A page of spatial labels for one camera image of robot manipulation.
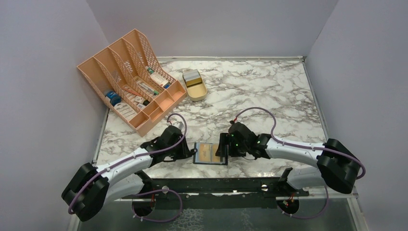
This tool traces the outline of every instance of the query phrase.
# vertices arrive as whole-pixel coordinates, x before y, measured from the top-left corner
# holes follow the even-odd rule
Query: beige container
[[[160,87],[149,77],[144,68],[150,66],[171,84],[167,89]],[[78,69],[91,84],[102,101],[140,136],[146,135],[185,97],[186,91],[181,83],[166,73],[154,55],[144,34],[132,30],[109,47],[81,63]],[[137,85],[141,80],[159,92],[153,96]],[[128,88],[150,101],[142,110],[133,101],[135,97],[123,88]],[[103,93],[114,90],[122,101],[129,104],[138,114],[127,121],[106,99]]]
[[[187,78],[187,75],[196,75],[193,79]],[[186,71],[183,73],[184,84],[186,85],[187,95],[192,101],[200,101],[207,96],[207,87],[204,84],[198,70]]]

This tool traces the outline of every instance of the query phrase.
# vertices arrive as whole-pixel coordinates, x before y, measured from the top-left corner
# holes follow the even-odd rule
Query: wall
[[[108,44],[84,0],[1,1],[0,31],[1,230],[63,231],[106,108],[76,65]]]
[[[158,56],[298,56],[337,0],[87,2],[109,42],[136,28]]]
[[[339,0],[306,59],[330,136],[367,167],[371,230],[408,226],[407,12],[406,0]]]

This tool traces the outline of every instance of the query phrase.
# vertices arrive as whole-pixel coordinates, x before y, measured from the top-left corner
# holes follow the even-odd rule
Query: perforated divider
[[[154,82],[145,66],[151,67],[167,79],[170,86],[164,89]],[[160,67],[147,38],[137,30],[130,31],[86,60],[78,66],[78,69],[102,101],[141,136],[149,132],[187,95],[181,83]],[[137,84],[138,80],[149,85],[159,94],[151,97],[146,89]],[[138,108],[137,103],[133,101],[135,95],[124,91],[123,88],[129,88],[150,103],[143,109]],[[104,96],[103,93],[107,90],[114,90],[124,102],[138,112],[137,115],[127,121]]]

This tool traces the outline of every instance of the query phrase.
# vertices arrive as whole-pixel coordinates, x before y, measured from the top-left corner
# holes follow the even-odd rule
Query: marble countertop
[[[182,72],[198,69],[208,88],[207,98],[183,100],[173,112],[182,114],[188,125],[189,149],[194,142],[218,143],[241,110],[259,106],[277,118],[275,135],[292,141],[323,142],[325,136],[301,61],[171,61],[161,62],[171,76],[182,80]],[[273,120],[258,110],[239,117],[256,134],[269,133]],[[97,165],[133,152],[145,141],[161,135],[168,126],[162,119],[146,136],[140,137],[116,114],[109,112]],[[305,165],[283,159],[246,160],[229,158],[227,166],[196,165],[192,158],[159,163],[145,172],[151,178],[224,178],[280,176],[287,167]]]

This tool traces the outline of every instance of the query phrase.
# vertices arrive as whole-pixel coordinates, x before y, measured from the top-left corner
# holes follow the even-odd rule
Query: marble table
[[[325,136],[305,70],[301,61],[276,60],[214,60],[169,61],[162,67],[171,76],[182,80],[182,72],[198,69],[208,88],[207,98],[192,102],[183,100],[173,112],[182,114],[188,125],[187,143],[218,143],[219,134],[228,131],[229,121],[241,110],[264,107],[277,118],[275,135],[292,141],[322,142]],[[239,117],[256,134],[269,133],[272,118],[258,110]],[[162,119],[146,136],[140,137],[118,116],[110,112],[103,134],[97,164],[123,157],[145,141],[159,136],[168,126]],[[145,172],[151,178],[225,178],[274,177],[287,167],[305,167],[283,159],[246,160],[229,158],[227,166],[196,165],[192,158],[173,163],[159,163]]]

